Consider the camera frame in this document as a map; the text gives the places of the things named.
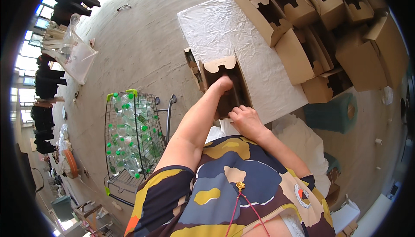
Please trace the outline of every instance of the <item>white cloth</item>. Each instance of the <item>white cloth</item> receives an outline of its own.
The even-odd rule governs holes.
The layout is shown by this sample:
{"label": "white cloth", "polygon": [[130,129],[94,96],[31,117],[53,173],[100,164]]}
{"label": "white cloth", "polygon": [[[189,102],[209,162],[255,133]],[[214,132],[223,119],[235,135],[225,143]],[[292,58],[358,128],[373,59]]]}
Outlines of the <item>white cloth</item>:
{"label": "white cloth", "polygon": [[272,133],[300,157],[313,173],[315,186],[326,197],[330,180],[329,162],[324,158],[323,140],[295,115],[285,115],[272,122]]}
{"label": "white cloth", "polygon": [[211,0],[177,14],[199,65],[234,55],[239,60],[252,104],[263,124],[308,103],[301,85],[292,86],[274,48],[234,0]]}

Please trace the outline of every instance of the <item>left hand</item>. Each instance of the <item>left hand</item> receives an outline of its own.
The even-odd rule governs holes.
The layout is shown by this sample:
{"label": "left hand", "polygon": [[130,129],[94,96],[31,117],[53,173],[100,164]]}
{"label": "left hand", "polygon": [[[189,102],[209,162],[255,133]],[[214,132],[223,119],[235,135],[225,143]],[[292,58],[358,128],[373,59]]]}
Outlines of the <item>left hand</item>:
{"label": "left hand", "polygon": [[216,80],[215,83],[213,83],[210,87],[217,87],[220,94],[223,95],[225,91],[232,89],[233,82],[227,75],[223,75],[218,80]]}

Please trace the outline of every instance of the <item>fabric pile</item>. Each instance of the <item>fabric pile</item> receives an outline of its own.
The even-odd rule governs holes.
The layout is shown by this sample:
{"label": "fabric pile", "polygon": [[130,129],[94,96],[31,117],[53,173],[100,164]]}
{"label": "fabric pile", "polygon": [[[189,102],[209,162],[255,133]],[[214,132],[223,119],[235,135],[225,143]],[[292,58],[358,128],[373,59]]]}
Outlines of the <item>fabric pile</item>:
{"label": "fabric pile", "polygon": [[70,16],[74,13],[91,16],[91,10],[83,7],[81,3],[92,8],[94,6],[101,7],[98,0],[55,0],[58,2],[54,6],[54,14],[51,21],[55,21],[58,25],[69,26]]}

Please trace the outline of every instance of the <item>colorful dress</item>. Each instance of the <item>colorful dress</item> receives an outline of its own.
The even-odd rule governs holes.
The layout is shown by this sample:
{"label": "colorful dress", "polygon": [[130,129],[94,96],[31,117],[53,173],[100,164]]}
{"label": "colorful dress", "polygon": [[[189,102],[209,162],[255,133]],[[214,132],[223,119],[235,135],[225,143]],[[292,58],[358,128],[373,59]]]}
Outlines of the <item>colorful dress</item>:
{"label": "colorful dress", "polygon": [[329,208],[312,174],[298,178],[243,136],[205,144],[196,173],[184,166],[154,172],[136,195],[125,236],[241,236],[290,211],[304,236],[335,236]]}

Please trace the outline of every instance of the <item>cable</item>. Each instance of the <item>cable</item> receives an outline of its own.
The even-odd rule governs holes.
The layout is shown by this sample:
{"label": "cable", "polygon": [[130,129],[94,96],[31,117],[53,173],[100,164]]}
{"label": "cable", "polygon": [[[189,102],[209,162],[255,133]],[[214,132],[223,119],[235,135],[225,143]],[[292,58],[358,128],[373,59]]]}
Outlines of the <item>cable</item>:
{"label": "cable", "polygon": [[34,194],[35,195],[36,195],[37,192],[39,192],[40,190],[42,190],[44,188],[44,186],[45,186],[45,181],[44,181],[43,175],[42,175],[42,173],[40,171],[39,171],[39,173],[40,173],[40,176],[42,177],[43,186],[41,186],[40,188],[36,188],[36,190],[34,191]]}

